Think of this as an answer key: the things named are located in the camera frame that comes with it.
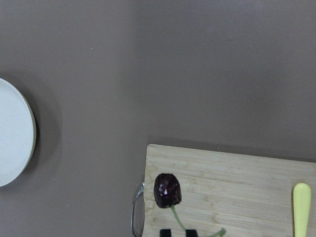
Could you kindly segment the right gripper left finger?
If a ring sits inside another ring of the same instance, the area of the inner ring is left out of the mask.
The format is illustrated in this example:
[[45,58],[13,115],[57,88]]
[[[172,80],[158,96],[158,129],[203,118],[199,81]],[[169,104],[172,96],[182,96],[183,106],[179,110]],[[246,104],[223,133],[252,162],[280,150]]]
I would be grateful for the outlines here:
[[171,229],[161,229],[159,232],[160,237],[171,237]]

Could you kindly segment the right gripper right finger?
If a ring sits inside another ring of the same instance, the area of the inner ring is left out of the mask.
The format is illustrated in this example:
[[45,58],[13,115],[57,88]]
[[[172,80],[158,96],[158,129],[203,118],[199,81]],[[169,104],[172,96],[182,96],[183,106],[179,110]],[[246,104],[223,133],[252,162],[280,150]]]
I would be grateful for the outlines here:
[[198,233],[194,229],[186,229],[186,237],[198,237]]

